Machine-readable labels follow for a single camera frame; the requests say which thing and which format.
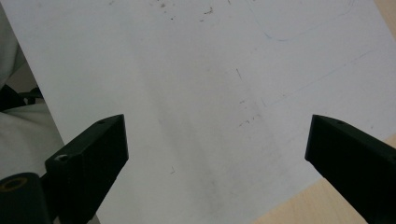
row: white cloth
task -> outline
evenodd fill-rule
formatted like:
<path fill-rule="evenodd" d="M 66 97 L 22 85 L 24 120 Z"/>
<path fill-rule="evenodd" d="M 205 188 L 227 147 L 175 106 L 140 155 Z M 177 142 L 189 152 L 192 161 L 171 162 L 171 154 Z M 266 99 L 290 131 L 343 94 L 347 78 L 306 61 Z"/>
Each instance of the white cloth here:
<path fill-rule="evenodd" d="M 0 179 L 45 173 L 45 160 L 64 145 L 45 104 L 0 113 Z"/>
<path fill-rule="evenodd" d="M 25 59 L 17 37 L 15 37 L 0 4 L 0 90 L 12 73 L 23 63 L 25 63 Z"/>

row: white paper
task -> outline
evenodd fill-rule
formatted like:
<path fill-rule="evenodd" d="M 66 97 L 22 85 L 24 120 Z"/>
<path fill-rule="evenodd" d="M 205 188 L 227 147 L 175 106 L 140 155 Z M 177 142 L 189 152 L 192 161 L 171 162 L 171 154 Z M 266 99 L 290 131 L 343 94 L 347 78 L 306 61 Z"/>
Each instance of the white paper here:
<path fill-rule="evenodd" d="M 65 142 L 123 113 L 102 223 L 249 223 L 318 179 L 312 114 L 396 133 L 373 1 L 1 1 Z"/>

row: pencil mark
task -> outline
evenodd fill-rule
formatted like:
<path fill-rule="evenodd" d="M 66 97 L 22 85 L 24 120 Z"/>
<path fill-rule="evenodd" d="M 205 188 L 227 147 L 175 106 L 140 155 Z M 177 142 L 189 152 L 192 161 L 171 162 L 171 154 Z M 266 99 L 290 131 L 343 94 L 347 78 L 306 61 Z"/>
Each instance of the pencil mark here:
<path fill-rule="evenodd" d="M 262 99 L 262 97 L 261 97 L 260 99 L 262 100 L 262 105 L 263 105 L 264 107 L 267 107 L 267 105 L 265 104 L 265 102 L 264 102 L 264 100 Z"/>
<path fill-rule="evenodd" d="M 204 14 L 205 15 L 209 15 L 209 14 L 212 14 L 212 13 L 213 13 L 213 7 L 211 7 L 210 10 L 205 12 Z"/>
<path fill-rule="evenodd" d="M 242 123 L 240 123 L 239 124 L 239 127 L 241 127 L 242 125 L 244 125 L 245 123 L 247 123 L 247 124 L 249 124 L 250 123 L 250 121 L 247 119 L 247 120 L 245 120 L 244 122 L 242 122 Z"/>
<path fill-rule="evenodd" d="M 271 104 L 269 104 L 269 106 L 276 105 L 276 104 L 278 104 L 279 102 L 281 102 L 281 101 L 283 101 L 284 99 L 286 99 L 287 97 L 290 97 L 291 95 L 293 95 L 293 94 L 295 94 L 295 93 L 297 93 L 297 92 L 299 92 L 299 91 L 302 91 L 302 90 L 308 88 L 309 86 L 311 86 L 311 85 L 313 85 L 313 84 L 315 84 L 315 83 L 317 83 L 317 82 L 320 82 L 322 79 L 331 76 L 332 74 L 334 74 L 334 73 L 336 73 L 336 72 L 342 70 L 343 68 L 349 66 L 349 65 L 352 64 L 352 63 L 355 63 L 357 60 L 363 58 L 364 56 L 370 54 L 370 53 L 373 52 L 373 51 L 374 51 L 373 49 L 370 49 L 370 50 L 368 50 L 368 51 L 362 53 L 362 54 L 359 55 L 358 57 L 356 57 L 356 58 L 350 60 L 349 62 L 341 64 L 340 66 L 334 68 L 332 71 L 328 72 L 326 75 L 324 75 L 324 76 L 322 76 L 322 77 L 319 77 L 319 78 L 317 78 L 317 79 L 315 79 L 315 80 L 309 82 L 308 84 L 302 86 L 302 87 L 299 88 L 298 90 L 296 90 L 296 91 L 294 91 L 294 92 L 292 92 L 292 93 L 290 93 L 290 94 L 288 94 L 288 95 L 283 95 L 283 97 L 281 97 L 280 99 L 275 100 L 274 102 L 272 102 Z"/>
<path fill-rule="evenodd" d="M 239 73 L 239 70 L 237 68 L 236 68 L 236 73 L 238 74 L 239 78 L 241 78 L 242 80 L 241 74 Z"/>
<path fill-rule="evenodd" d="M 342 16 L 345 16 L 346 14 L 348 14 L 348 13 L 352 10 L 352 8 L 353 8 L 354 5 L 355 5 L 355 1 L 356 1 L 356 0 L 349 0 L 349 2 L 348 2 L 348 4 L 347 4 L 347 10 L 346 10 L 346 11 L 341 12 L 341 13 L 339 13 L 339 14 L 337 14 L 337 15 L 335 15 L 335 16 L 329 18 L 329 19 L 327 19 L 326 21 L 322 21 L 322 22 L 320 22 L 319 24 L 314 25 L 313 27 L 310 27 L 310 28 L 308 28 L 308 29 L 306 29 L 306 30 L 302 30 L 300 33 L 298 33 L 298 34 L 296 34 L 296 35 L 293 35 L 293 36 L 291 36 L 291 37 L 289 37 L 289 38 L 277 38 L 277 37 L 274 37 L 274 36 L 268 34 L 268 32 L 265 30 L 265 25 L 262 24 L 262 22 L 259 21 L 258 17 L 257 17 L 256 14 L 254 13 L 254 11 L 253 11 L 253 9 L 252 9 L 252 5 L 249 3 L 248 0 L 245 0 L 245 2 L 246 2 L 246 4 L 247 4 L 247 7 L 248 7 L 249 11 L 250 11 L 251 14 L 252 14 L 252 17 L 253 17 L 254 21 L 256 22 L 257 25 L 259 25 L 260 30 L 261 30 L 262 33 L 265 35 L 265 37 L 266 37 L 267 39 L 274 39 L 275 41 L 279 41 L 279 42 L 291 41 L 291 40 L 293 40 L 293 39 L 295 39 L 295 38 L 297 38 L 297 37 L 300 37 L 300 36 L 302 36 L 302 35 L 308 34 L 308 33 L 312 32 L 312 31 L 318 29 L 318 28 L 319 28 L 320 26 L 322 26 L 322 25 L 328 24 L 328 23 L 330 23 L 331 21 L 335 21 L 335 20 L 337 20 L 338 18 L 340 18 L 340 17 L 342 17 Z"/>

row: screw hole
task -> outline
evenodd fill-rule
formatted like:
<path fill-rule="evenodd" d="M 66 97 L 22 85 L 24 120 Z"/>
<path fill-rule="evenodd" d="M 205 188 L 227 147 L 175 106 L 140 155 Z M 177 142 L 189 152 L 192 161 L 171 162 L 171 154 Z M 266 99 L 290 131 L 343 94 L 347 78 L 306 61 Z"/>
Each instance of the screw hole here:
<path fill-rule="evenodd" d="M 69 157 L 67 156 L 67 155 L 60 155 L 60 156 L 57 156 L 56 158 L 55 158 L 55 160 L 57 160 L 57 161 L 62 161 L 62 162 L 65 162 L 65 161 L 67 161 L 69 159 Z"/>

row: table surface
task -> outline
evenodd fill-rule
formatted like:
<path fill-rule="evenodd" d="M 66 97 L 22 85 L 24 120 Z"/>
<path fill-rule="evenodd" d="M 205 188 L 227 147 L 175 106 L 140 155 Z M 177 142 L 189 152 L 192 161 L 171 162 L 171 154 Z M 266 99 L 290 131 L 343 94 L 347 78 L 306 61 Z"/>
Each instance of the table surface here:
<path fill-rule="evenodd" d="M 396 1 L 375 0 L 396 38 Z M 396 134 L 385 140 L 396 147 Z M 363 217 L 324 178 L 275 207 L 254 224 L 263 223 L 366 223 Z"/>

